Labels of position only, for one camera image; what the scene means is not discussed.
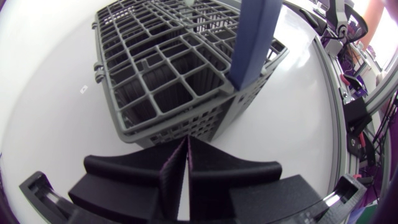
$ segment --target white tabletop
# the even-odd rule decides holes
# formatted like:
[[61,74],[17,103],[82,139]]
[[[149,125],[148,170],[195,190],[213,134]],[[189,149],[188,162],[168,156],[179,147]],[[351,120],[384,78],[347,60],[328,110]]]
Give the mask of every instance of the white tabletop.
[[[3,185],[21,223],[44,223],[18,188],[35,171],[44,172],[54,190],[69,199],[67,192],[85,174],[85,156],[140,150],[118,138],[103,88],[95,83],[92,22],[88,15],[37,65],[6,129]],[[333,135],[326,83],[312,45],[315,35],[298,15],[282,8],[275,37],[290,50],[288,56],[247,111],[211,144],[242,159],[278,161],[282,178],[301,174],[324,197]],[[84,85],[88,89],[81,94]],[[187,219],[186,191],[182,197],[179,217]]]

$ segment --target small white tag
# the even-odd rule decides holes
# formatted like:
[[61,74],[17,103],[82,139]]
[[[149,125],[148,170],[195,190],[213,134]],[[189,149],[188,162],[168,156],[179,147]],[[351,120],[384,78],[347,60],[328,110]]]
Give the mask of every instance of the small white tag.
[[88,86],[84,85],[83,88],[81,88],[80,93],[84,94],[84,92],[88,89]]

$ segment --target black mount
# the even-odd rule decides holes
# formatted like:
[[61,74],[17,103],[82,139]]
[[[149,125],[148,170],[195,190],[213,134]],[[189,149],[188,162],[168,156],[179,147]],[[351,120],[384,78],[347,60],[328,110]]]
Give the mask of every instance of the black mount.
[[[188,158],[190,221],[177,220]],[[233,157],[187,136],[116,157],[88,156],[87,174],[57,195],[36,172],[20,188],[50,223],[315,223],[340,222],[365,188],[343,176],[327,205],[299,175],[280,179],[278,162]]]

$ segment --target wire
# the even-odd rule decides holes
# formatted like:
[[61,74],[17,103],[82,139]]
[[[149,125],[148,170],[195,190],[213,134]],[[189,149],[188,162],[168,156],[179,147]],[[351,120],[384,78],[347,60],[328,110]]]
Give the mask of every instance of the wire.
[[341,40],[341,39],[344,38],[344,36],[342,36],[342,37],[326,37],[326,36],[323,36],[323,38],[325,38],[325,39],[331,39],[331,40]]

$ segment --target black cable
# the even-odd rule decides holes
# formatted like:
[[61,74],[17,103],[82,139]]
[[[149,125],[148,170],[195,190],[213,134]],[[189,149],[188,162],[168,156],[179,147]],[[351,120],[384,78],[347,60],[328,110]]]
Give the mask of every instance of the black cable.
[[377,203],[379,203],[379,196],[377,194],[376,187],[374,186],[374,184],[372,184],[372,187],[373,187],[374,195],[376,196]]
[[344,38],[344,36],[342,36],[342,37],[325,37],[325,36],[323,36],[323,38],[325,38],[325,39],[332,39],[332,40],[341,40],[341,39]]
[[386,119],[387,119],[387,117],[388,117],[388,114],[391,112],[390,107],[392,107],[392,105],[391,105],[391,98],[390,98],[390,100],[388,101],[388,107],[387,107],[386,113],[385,113],[384,116],[383,116],[383,119],[382,119],[382,121],[381,121],[381,124],[380,124],[380,126],[379,126],[379,129],[377,130],[376,134],[374,135],[374,139],[373,139],[373,141],[372,141],[373,144],[376,142],[376,139],[379,137],[379,135],[380,135],[380,133],[381,133],[381,130],[384,128],[384,125],[385,125],[385,123],[386,123]]

